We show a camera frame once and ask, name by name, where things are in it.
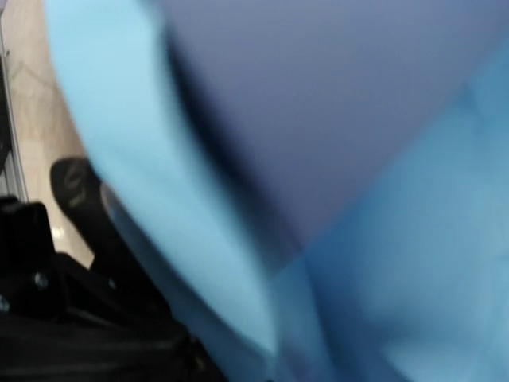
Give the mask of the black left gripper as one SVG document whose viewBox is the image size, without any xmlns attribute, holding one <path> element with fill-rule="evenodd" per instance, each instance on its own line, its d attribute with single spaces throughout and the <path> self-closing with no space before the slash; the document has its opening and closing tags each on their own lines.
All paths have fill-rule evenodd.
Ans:
<svg viewBox="0 0 509 382">
<path fill-rule="evenodd" d="M 124 295 L 53 246 L 40 202 L 1 199 L 4 381 L 221 381 L 165 307 Z"/>
</svg>

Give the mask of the blue wrapping paper sheet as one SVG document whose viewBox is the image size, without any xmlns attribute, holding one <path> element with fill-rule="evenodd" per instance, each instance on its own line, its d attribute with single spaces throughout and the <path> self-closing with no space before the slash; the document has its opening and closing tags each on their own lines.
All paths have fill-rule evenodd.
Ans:
<svg viewBox="0 0 509 382">
<path fill-rule="evenodd" d="M 112 220 L 229 380 L 507 380 L 507 2 L 45 17 Z"/>
</svg>

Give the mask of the black printed ribbon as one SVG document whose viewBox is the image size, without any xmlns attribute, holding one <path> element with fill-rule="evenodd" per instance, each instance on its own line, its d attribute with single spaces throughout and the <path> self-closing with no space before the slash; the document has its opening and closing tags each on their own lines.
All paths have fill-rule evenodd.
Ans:
<svg viewBox="0 0 509 382">
<path fill-rule="evenodd" d="M 135 265 L 133 256 L 107 215 L 101 180 L 86 158 L 56 160 L 50 168 L 53 196 L 91 250 L 92 266 L 107 274 Z"/>
</svg>

